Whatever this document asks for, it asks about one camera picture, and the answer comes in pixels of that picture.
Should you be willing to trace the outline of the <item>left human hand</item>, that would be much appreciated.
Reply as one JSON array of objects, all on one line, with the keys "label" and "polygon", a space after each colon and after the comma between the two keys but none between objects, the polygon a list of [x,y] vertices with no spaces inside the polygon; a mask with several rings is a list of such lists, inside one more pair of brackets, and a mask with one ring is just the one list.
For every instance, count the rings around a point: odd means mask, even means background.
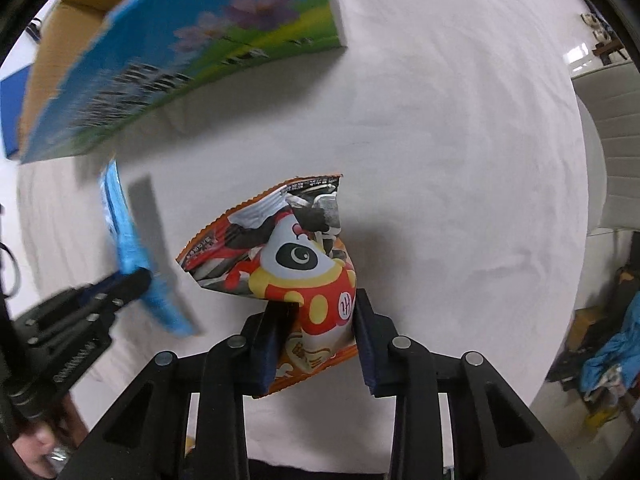
[{"label": "left human hand", "polygon": [[78,448],[89,433],[70,393],[61,400],[61,408],[60,429],[53,429],[46,422],[32,422],[13,443],[17,455],[38,478],[53,479],[56,476],[47,456],[58,444],[60,434],[66,434],[73,447]]}]

